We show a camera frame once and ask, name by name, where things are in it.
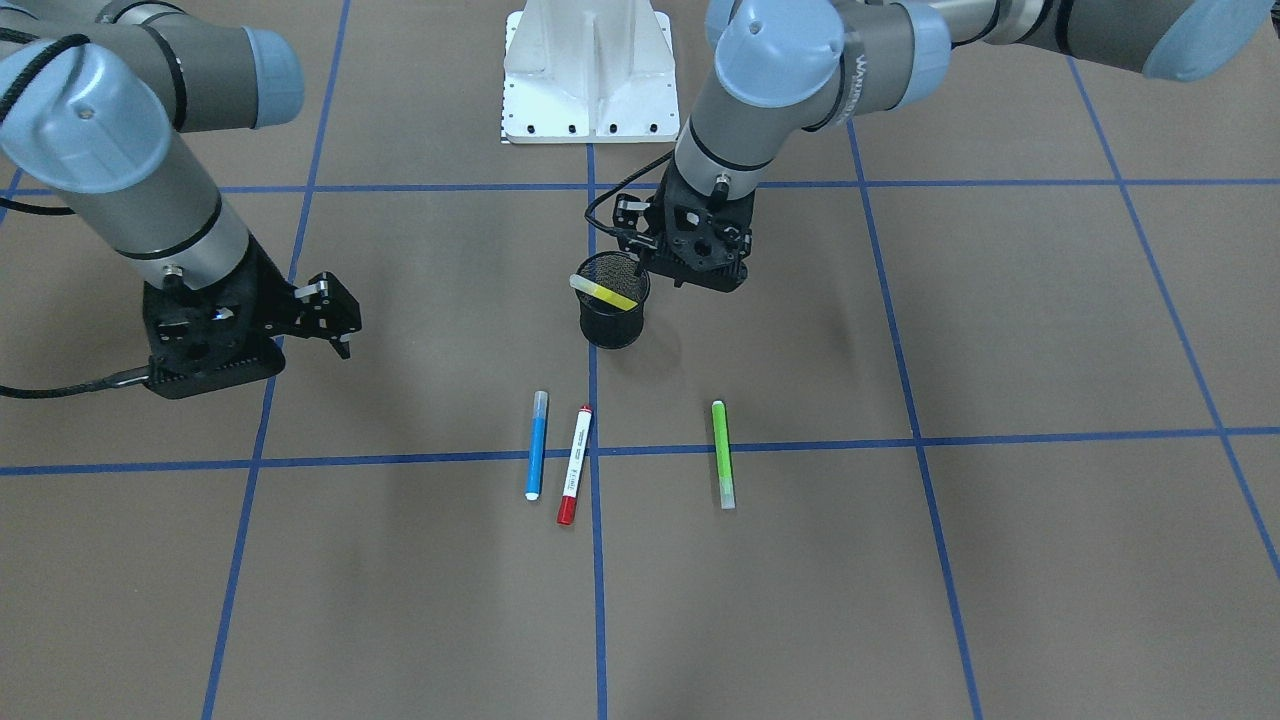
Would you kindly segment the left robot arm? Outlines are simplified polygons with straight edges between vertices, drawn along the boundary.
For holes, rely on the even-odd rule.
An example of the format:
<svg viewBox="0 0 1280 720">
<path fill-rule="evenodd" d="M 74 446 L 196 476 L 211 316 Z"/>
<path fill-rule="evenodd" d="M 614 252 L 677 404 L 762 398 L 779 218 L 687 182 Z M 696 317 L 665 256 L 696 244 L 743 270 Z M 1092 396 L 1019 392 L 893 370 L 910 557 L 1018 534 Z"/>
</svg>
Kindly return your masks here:
<svg viewBox="0 0 1280 720">
<path fill-rule="evenodd" d="M 653 196 L 609 191 L 598 229 L 641 272 L 730 292 L 748 278 L 755 192 L 787 138 L 918 102 L 954 50 L 1020 44 L 1151 79 L 1228 64 L 1270 1 L 712 1 L 713 63 Z"/>
</svg>

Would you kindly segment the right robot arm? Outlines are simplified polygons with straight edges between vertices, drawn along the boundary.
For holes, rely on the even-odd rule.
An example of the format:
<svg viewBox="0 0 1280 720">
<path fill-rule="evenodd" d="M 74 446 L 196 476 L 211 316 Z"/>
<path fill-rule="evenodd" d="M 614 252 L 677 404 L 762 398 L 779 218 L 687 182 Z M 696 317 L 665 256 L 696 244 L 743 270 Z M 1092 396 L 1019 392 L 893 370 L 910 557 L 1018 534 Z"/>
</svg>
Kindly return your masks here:
<svg viewBox="0 0 1280 720">
<path fill-rule="evenodd" d="M 3 152 L 46 184 L 140 274 L 145 366 L 6 398 L 143 386 L 187 398 L 279 374 L 282 336 L 326 341 L 342 359 L 362 327 L 332 273 L 292 284 L 228 202 L 184 135 L 293 120 L 300 59 L 279 33 L 216 26 L 170 1 L 5 1 Z"/>
</svg>

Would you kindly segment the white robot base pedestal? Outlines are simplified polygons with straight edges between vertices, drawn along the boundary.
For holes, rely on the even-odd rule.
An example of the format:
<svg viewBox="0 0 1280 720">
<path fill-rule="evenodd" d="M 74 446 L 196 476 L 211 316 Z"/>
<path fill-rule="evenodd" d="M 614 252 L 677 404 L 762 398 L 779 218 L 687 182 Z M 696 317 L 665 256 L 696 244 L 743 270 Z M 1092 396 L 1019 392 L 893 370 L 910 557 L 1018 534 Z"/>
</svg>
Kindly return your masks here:
<svg viewBox="0 0 1280 720">
<path fill-rule="evenodd" d="M 504 23 L 506 143 L 672 143 L 671 19 L 649 1 L 527 1 Z"/>
</svg>

